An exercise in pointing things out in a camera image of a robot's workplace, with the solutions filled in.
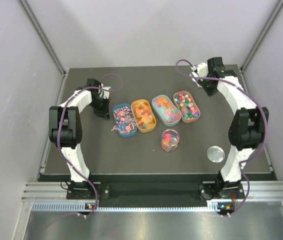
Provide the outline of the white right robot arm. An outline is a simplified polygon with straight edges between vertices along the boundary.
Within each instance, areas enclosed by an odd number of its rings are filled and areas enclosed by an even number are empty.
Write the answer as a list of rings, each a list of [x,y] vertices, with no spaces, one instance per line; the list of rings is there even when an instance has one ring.
[[[221,93],[233,112],[228,130],[230,151],[214,186],[215,193],[226,198],[239,187],[246,162],[264,142],[269,111],[266,107],[258,108],[244,91],[235,71],[225,68],[221,57],[207,60],[207,73],[199,84],[210,97]]]

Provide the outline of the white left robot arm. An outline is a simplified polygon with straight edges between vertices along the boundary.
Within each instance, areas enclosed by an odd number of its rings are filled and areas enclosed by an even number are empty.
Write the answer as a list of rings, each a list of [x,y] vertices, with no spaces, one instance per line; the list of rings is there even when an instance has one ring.
[[[95,116],[108,120],[110,90],[110,86],[89,78],[86,85],[77,88],[64,103],[49,108],[49,140],[58,148],[69,168],[70,183],[66,184],[69,198],[96,196],[81,148],[83,130],[80,114],[90,106]]]

